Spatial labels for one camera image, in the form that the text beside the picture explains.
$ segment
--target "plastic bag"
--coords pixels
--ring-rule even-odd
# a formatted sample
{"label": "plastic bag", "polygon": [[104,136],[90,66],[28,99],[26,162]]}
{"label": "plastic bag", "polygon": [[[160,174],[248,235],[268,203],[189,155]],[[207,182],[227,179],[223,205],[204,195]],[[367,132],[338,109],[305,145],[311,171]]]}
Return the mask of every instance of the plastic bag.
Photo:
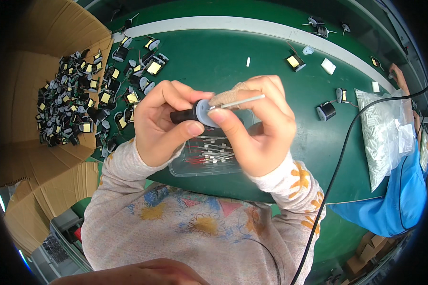
{"label": "plastic bag", "polygon": [[[402,89],[383,96],[355,89],[355,94],[360,110],[379,99],[405,96]],[[414,151],[415,132],[410,99],[386,101],[366,109],[361,114],[361,130],[373,192],[384,177],[398,166],[401,158]]]}
{"label": "plastic bag", "polygon": [[428,134],[422,128],[422,141],[420,143],[420,165],[423,172],[426,172],[428,167]]}

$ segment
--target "red component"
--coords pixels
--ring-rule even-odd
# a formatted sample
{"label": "red component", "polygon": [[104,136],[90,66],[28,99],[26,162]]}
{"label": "red component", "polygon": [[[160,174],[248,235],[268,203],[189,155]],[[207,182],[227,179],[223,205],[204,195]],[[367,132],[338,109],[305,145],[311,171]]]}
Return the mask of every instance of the red component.
{"label": "red component", "polygon": [[81,240],[81,228],[79,228],[76,231],[74,231],[74,235],[79,239],[80,242],[83,242]]}

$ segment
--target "long sleeve shirt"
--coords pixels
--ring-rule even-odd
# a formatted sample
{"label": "long sleeve shirt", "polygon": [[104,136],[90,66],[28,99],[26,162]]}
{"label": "long sleeve shirt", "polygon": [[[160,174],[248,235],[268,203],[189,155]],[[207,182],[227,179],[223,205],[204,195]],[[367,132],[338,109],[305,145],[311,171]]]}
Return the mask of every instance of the long sleeve shirt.
{"label": "long sleeve shirt", "polygon": [[[146,178],[165,168],[141,159],[134,139],[103,164],[98,190],[86,208],[81,235],[94,270],[168,258],[191,266],[216,284],[289,284],[324,197],[318,182],[290,152],[262,177],[249,177],[271,193],[281,214],[263,203],[198,194],[167,185],[144,189]],[[325,208],[321,218],[325,217]],[[303,284],[313,261],[317,225],[298,277]]]}

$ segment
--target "blue cloth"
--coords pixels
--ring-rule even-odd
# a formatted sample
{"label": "blue cloth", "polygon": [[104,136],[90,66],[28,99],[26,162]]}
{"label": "blue cloth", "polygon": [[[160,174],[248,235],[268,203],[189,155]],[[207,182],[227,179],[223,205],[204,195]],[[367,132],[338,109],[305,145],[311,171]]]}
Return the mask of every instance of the blue cloth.
{"label": "blue cloth", "polygon": [[[426,202],[426,185],[420,166],[420,153],[416,150],[403,157],[398,167],[392,170],[385,197],[371,200],[332,204],[329,207],[338,215],[377,235],[392,237],[417,224]],[[401,192],[401,225],[399,193]]]}

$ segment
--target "cardboard box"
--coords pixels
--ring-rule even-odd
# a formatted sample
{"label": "cardboard box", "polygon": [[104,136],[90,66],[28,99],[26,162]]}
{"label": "cardboard box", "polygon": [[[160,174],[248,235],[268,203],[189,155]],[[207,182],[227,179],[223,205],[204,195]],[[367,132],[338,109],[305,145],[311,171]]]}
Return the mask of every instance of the cardboard box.
{"label": "cardboard box", "polygon": [[386,237],[381,237],[380,235],[375,235],[371,238],[372,246],[377,247],[381,244],[381,242],[386,239]]}
{"label": "cardboard box", "polygon": [[360,256],[361,253],[363,252],[363,250],[365,249],[367,244],[371,243],[371,239],[375,236],[375,234],[371,233],[371,232],[367,232],[362,238],[360,243],[358,244],[358,247],[355,251],[355,253],[357,254],[357,256]]}
{"label": "cardboard box", "polygon": [[351,271],[351,273],[353,273],[353,275],[355,276],[368,263],[361,261],[358,256],[354,255],[351,259],[347,260],[345,264],[347,266],[347,269]]}
{"label": "cardboard box", "polygon": [[[97,187],[97,164],[84,162],[95,147],[94,133],[80,145],[40,144],[35,116],[38,89],[54,79],[59,59],[100,49],[106,65],[111,32],[71,0],[36,0],[3,43],[0,65],[0,186],[20,181],[5,213],[16,246],[29,255],[47,237],[49,221]],[[103,70],[95,77],[103,77]],[[98,101],[97,93],[91,98]]]}
{"label": "cardboard box", "polygon": [[360,255],[360,260],[363,262],[370,261],[376,254],[384,247],[384,245],[387,243],[387,240],[384,239],[377,247],[372,247],[371,245],[367,244],[365,249]]}

